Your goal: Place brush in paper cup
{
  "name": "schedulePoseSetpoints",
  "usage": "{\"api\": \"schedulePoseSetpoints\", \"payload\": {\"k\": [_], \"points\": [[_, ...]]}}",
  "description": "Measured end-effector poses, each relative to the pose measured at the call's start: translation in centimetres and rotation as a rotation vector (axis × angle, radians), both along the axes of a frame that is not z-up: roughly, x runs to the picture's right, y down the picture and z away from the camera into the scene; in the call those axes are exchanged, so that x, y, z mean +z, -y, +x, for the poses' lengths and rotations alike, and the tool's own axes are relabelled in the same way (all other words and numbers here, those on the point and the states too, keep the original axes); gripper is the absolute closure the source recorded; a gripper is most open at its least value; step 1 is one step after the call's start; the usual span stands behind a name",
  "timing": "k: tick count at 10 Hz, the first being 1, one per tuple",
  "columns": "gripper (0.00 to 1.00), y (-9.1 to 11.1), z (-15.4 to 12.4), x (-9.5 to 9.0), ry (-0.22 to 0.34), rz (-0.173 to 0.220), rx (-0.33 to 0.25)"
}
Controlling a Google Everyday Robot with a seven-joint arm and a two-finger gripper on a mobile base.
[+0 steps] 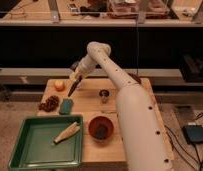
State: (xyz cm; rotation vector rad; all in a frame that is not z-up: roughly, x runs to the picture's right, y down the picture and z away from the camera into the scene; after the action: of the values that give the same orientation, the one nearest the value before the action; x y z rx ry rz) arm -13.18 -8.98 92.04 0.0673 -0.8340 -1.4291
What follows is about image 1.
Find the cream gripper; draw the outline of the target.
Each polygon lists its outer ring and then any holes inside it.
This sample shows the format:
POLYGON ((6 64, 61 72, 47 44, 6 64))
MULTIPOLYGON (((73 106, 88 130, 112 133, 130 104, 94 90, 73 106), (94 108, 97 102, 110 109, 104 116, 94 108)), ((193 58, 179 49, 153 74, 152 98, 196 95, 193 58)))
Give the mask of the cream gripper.
POLYGON ((71 80, 76 81, 79 78, 85 79, 89 74, 89 67, 79 61, 76 61, 71 66, 71 80))

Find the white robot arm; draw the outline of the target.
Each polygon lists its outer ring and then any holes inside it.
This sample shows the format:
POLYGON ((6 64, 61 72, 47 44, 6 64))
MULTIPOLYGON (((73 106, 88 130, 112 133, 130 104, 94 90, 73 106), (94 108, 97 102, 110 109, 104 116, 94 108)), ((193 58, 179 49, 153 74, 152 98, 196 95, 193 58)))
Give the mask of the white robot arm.
POLYGON ((90 42, 72 75, 68 95, 99 64, 118 89, 116 109, 128 170, 174 171, 150 94, 110 59, 110 53, 108 44, 90 42))

